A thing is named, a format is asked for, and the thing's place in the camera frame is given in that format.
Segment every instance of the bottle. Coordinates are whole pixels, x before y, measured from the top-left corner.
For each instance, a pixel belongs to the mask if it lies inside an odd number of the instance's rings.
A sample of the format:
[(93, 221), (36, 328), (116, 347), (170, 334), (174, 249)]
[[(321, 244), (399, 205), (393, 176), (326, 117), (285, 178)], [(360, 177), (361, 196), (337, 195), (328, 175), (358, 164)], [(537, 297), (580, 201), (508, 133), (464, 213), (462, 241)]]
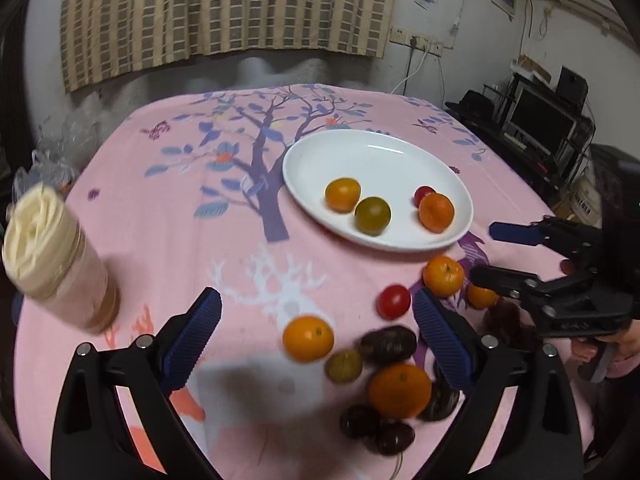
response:
[(18, 200), (2, 260), (25, 296), (81, 330), (103, 332), (118, 315), (113, 276), (52, 187), (36, 184)]

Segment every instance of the white plate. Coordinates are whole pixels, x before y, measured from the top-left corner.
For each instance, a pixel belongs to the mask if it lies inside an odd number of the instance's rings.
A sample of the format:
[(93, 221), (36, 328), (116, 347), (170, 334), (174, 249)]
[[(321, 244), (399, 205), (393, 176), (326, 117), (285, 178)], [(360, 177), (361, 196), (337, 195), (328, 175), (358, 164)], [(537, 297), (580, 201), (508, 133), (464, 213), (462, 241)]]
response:
[[(395, 137), (362, 130), (327, 130), (304, 137), (285, 155), (284, 182), (293, 198), (315, 220), (353, 242), (389, 251), (439, 249), (468, 231), (474, 206), (465, 185), (449, 167), (429, 152)], [(391, 222), (379, 236), (358, 231), (352, 213), (331, 211), (324, 188), (336, 178), (356, 179), (360, 199), (379, 196), (391, 207)], [(431, 186), (449, 197), (456, 209), (441, 234), (425, 229), (414, 207), (414, 192)]]

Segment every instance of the checkered curtain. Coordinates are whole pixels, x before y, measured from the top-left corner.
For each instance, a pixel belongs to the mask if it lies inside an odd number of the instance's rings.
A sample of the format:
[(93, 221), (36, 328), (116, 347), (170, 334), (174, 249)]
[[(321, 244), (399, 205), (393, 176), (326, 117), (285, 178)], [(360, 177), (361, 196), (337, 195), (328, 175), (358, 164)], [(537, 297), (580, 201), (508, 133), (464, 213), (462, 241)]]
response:
[(382, 57), (393, 0), (63, 0), (68, 92), (196, 54), (313, 48)]

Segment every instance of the red tomato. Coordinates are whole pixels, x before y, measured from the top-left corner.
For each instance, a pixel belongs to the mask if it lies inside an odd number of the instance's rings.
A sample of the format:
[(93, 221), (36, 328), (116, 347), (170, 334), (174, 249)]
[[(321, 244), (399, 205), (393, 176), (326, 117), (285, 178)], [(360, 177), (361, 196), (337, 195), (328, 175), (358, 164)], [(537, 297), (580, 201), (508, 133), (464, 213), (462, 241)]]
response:
[(418, 189), (415, 190), (415, 193), (414, 193), (414, 205), (416, 207), (420, 207), (420, 200), (422, 200), (428, 194), (435, 193), (435, 192), (436, 190), (433, 189), (433, 187), (420, 186)]
[(378, 296), (378, 314), (387, 320), (397, 319), (411, 306), (411, 293), (402, 285), (389, 285)]

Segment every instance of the screw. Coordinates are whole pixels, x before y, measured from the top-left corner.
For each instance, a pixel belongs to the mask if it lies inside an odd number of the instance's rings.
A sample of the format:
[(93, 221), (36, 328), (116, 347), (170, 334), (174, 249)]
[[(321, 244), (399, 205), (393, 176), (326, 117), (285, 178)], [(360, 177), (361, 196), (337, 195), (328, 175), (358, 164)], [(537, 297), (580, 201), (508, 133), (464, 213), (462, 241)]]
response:
[(545, 343), (542, 345), (542, 351), (547, 357), (555, 357), (558, 355), (558, 349), (549, 343)]
[(143, 334), (136, 339), (136, 346), (138, 348), (148, 348), (154, 341), (154, 337), (150, 334)]
[(76, 348), (76, 353), (78, 355), (87, 355), (91, 351), (91, 343), (80, 343), (78, 348)]
[(487, 348), (495, 348), (498, 346), (498, 340), (492, 335), (483, 335), (480, 340), (484, 346)]
[(542, 307), (542, 312), (544, 312), (549, 317), (556, 317), (556, 310), (549, 305), (545, 305)]

